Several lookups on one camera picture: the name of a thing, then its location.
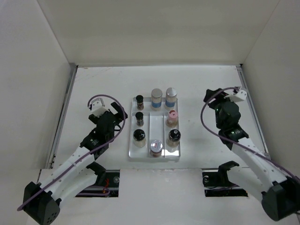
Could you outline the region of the black knob cap grinder bottle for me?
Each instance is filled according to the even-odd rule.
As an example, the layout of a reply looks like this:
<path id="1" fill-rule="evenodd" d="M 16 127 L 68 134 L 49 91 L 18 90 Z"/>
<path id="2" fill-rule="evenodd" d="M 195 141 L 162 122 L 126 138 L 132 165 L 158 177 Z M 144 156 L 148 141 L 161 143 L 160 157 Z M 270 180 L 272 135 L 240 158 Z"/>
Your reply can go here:
<path id="1" fill-rule="evenodd" d="M 133 143 L 138 148 L 142 148 L 146 145 L 146 134 L 142 129 L 136 129 L 133 132 Z"/>

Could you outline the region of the aluminium table edge rail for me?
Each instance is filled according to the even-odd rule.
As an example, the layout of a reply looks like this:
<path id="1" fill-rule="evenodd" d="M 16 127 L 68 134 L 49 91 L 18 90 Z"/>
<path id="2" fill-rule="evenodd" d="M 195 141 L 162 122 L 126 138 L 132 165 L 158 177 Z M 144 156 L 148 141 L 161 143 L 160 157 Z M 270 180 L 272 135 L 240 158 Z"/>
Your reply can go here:
<path id="1" fill-rule="evenodd" d="M 72 93 L 73 86 L 75 83 L 75 77 L 76 77 L 76 73 L 78 70 L 78 65 L 75 63 L 70 63 L 69 65 L 70 65 L 70 74 L 68 76 L 68 83 L 67 83 L 66 91 L 64 94 L 63 102 L 62 102 L 62 107 L 61 107 L 59 118 L 58 118 L 58 124 L 57 124 L 55 132 L 54 132 L 53 141 L 52 141 L 52 144 L 50 145 L 50 149 L 48 151 L 48 156 L 47 156 L 47 160 L 45 163 L 45 169 L 53 168 L 54 161 L 55 161 L 56 154 L 57 154 L 58 145 L 60 142 L 61 133 L 63 130 L 66 113 L 68 110 L 69 101 L 71 98 L 71 93 Z"/>

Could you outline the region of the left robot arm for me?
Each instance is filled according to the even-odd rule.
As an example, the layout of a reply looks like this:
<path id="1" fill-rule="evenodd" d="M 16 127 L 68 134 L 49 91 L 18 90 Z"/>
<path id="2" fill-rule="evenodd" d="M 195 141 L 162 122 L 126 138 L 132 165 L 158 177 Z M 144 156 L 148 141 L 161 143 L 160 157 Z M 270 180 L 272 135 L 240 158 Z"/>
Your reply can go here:
<path id="1" fill-rule="evenodd" d="M 95 128 L 83 139 L 75 152 L 44 181 L 30 182 L 23 193 L 23 210 L 39 225 L 50 225 L 59 215 L 67 199 L 75 197 L 89 186 L 100 187 L 105 182 L 106 169 L 96 160 L 120 134 L 128 115 L 119 102 L 116 110 L 100 107 L 92 111 L 89 120 Z"/>

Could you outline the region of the small black cap spice bottle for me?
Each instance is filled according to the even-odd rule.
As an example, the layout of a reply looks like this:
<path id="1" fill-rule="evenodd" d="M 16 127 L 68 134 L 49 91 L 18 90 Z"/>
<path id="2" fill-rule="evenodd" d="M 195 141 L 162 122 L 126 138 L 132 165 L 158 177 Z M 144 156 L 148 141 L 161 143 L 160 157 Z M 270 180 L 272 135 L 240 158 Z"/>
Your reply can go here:
<path id="1" fill-rule="evenodd" d="M 137 109 L 138 110 L 143 110 L 144 109 L 144 104 L 143 104 L 143 96 L 142 95 L 137 95 L 135 97 L 136 103 L 137 103 Z"/>

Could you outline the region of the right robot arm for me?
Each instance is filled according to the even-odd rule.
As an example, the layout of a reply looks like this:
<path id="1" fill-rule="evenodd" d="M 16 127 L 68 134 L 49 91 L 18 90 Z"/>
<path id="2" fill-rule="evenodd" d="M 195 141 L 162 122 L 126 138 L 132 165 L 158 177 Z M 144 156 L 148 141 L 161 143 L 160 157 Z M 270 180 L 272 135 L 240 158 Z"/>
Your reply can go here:
<path id="1" fill-rule="evenodd" d="M 241 113 L 238 102 L 245 101 L 247 92 L 241 87 L 206 90 L 205 106 L 215 112 L 218 133 L 206 127 L 211 134 L 240 159 L 247 168 L 229 161 L 218 167 L 217 172 L 203 175 L 203 184 L 214 191 L 238 186 L 260 202 L 264 212 L 274 221 L 300 212 L 300 179 L 287 169 L 263 155 L 246 131 L 239 125 Z"/>

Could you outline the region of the blue label sago jar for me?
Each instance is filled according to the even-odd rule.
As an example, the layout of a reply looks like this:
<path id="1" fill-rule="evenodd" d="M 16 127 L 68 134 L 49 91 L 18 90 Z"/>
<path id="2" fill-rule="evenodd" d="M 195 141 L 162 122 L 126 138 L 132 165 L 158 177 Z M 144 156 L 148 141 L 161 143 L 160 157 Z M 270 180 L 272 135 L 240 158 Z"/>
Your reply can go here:
<path id="1" fill-rule="evenodd" d="M 165 107 L 168 110 L 172 110 L 175 106 L 176 100 L 177 100 L 176 89 L 173 87 L 168 88 L 165 93 Z"/>

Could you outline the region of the white plastic organizer tray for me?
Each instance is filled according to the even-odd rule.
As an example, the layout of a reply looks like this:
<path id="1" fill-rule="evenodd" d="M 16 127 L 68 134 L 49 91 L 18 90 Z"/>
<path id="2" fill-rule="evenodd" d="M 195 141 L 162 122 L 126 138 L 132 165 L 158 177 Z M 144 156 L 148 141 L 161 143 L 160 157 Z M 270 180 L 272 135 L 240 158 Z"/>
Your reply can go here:
<path id="1" fill-rule="evenodd" d="M 167 144 L 168 135 L 172 127 L 167 126 L 166 121 L 168 118 L 169 111 L 165 108 L 165 98 L 162 98 L 162 106 L 159 111 L 154 111 L 151 108 L 151 98 L 143 98 L 144 109 L 142 127 L 137 125 L 135 114 L 138 111 L 136 97 L 133 97 L 131 107 L 131 124 L 130 124 L 130 139 L 128 156 L 134 161 L 145 161 L 145 162 L 168 162 L 168 161 L 179 161 L 180 159 L 180 145 L 170 147 Z M 133 133 L 135 130 L 141 129 L 145 132 L 145 145 L 138 147 L 135 145 Z M 161 155 L 155 157 L 151 155 L 150 145 L 154 140 L 159 140 L 162 143 Z"/>

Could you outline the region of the pink cap seasoning bottle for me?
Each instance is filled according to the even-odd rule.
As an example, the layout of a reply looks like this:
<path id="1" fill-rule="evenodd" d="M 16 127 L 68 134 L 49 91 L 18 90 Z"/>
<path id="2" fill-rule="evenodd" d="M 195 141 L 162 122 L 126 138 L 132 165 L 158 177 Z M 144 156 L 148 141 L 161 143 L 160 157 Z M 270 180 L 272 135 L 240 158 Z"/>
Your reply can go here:
<path id="1" fill-rule="evenodd" d="M 178 124 L 178 112 L 176 110 L 171 110 L 166 119 L 166 125 L 170 128 L 177 126 Z"/>

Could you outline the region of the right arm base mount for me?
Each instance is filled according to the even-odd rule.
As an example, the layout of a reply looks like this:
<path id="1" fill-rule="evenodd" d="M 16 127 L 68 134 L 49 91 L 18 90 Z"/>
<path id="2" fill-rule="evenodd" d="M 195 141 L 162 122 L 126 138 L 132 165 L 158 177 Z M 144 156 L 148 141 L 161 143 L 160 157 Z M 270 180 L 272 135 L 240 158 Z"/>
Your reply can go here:
<path id="1" fill-rule="evenodd" d="M 227 172 L 239 166 L 234 161 L 226 162 L 217 170 L 202 171 L 202 183 L 205 197 L 248 197 L 247 191 L 229 181 Z"/>

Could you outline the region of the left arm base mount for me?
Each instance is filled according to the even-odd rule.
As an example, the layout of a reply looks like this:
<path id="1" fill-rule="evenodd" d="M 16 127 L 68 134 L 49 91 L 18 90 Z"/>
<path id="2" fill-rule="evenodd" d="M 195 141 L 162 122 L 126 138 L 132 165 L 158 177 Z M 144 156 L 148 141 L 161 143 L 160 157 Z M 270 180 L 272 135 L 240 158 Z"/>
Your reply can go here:
<path id="1" fill-rule="evenodd" d="M 97 162 L 87 166 L 96 175 L 95 183 L 86 187 L 76 197 L 118 197 L 120 185 L 120 170 L 107 170 Z"/>

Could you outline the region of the white lid orange label jar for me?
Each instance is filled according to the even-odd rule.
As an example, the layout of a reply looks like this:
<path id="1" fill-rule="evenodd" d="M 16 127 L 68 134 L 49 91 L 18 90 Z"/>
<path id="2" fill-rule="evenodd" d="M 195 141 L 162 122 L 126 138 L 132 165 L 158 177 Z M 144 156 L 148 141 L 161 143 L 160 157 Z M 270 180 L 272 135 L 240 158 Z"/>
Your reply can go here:
<path id="1" fill-rule="evenodd" d="M 163 150 L 163 144 L 160 140 L 153 140 L 150 144 L 150 155 L 152 157 L 160 157 Z"/>

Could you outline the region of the silver lid beige jar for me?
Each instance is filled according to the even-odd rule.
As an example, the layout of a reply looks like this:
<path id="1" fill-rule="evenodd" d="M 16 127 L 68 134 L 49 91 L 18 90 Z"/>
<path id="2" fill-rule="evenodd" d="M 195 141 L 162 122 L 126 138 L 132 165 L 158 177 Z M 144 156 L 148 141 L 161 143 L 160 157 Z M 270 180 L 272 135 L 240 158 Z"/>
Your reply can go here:
<path id="1" fill-rule="evenodd" d="M 155 88 L 151 92 L 151 108 L 154 111 L 159 111 L 161 109 L 162 104 L 162 90 Z"/>

